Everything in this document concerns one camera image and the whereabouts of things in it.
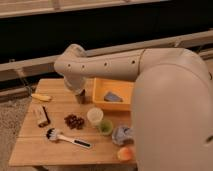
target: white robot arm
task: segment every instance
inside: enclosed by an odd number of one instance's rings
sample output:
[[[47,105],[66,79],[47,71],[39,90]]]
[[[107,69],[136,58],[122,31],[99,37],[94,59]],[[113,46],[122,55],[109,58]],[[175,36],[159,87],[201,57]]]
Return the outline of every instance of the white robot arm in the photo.
[[[84,77],[135,81],[131,115],[140,171],[213,169],[213,89],[194,52],[141,49],[86,58],[71,45],[54,67],[79,102]]]

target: food item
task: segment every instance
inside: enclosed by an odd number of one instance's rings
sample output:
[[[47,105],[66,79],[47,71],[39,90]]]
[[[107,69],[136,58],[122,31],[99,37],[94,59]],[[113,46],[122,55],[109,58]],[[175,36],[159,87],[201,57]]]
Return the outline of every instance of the food item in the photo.
[[[132,160],[133,156],[133,152],[129,147],[122,147],[117,153],[117,157],[120,161]]]
[[[123,101],[122,98],[120,98],[119,96],[117,96],[116,94],[114,94],[110,91],[104,96],[104,100],[108,101],[108,102],[122,102]]]
[[[110,135],[113,131],[113,123],[110,120],[104,119],[98,126],[98,130],[102,135]]]
[[[49,102],[50,100],[52,100],[51,96],[38,94],[38,93],[33,93],[33,94],[31,94],[31,96],[35,99],[38,99],[38,100],[41,100],[41,101],[44,101],[44,102]]]
[[[77,117],[74,114],[70,114],[67,117],[64,118],[65,123],[67,124],[68,127],[70,127],[70,129],[82,129],[84,126],[84,119],[81,117]]]
[[[101,123],[103,116],[104,112],[97,107],[93,107],[87,112],[87,119],[93,127],[97,127]]]
[[[50,120],[47,116],[47,111],[44,106],[42,105],[37,105],[33,109],[33,113],[36,116],[37,119],[37,124],[39,127],[44,127],[50,123]]]

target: small cup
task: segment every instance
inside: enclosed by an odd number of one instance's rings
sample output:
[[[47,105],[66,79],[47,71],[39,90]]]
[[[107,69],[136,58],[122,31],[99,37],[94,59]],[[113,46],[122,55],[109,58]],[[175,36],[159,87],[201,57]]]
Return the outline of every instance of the small cup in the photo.
[[[87,112],[87,119],[93,127],[98,127],[104,117],[104,112],[97,107],[90,109]]]
[[[113,123],[108,119],[103,119],[98,126],[101,135],[110,135],[113,131]]]

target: orange tray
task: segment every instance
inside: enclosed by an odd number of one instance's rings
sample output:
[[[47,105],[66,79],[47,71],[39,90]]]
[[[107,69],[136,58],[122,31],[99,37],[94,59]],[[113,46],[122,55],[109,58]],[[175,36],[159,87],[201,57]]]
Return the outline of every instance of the orange tray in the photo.
[[[93,103],[97,107],[106,110],[130,111],[133,84],[127,81],[95,78],[92,97]],[[104,96],[109,91],[121,97],[123,102],[104,101]]]

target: white cup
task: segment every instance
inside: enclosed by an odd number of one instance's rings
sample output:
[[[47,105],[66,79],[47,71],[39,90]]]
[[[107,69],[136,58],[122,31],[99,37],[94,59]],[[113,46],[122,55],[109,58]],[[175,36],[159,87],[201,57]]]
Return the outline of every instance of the white cup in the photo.
[[[104,112],[97,107],[90,109],[87,112],[87,119],[93,127],[97,127],[104,117]]]

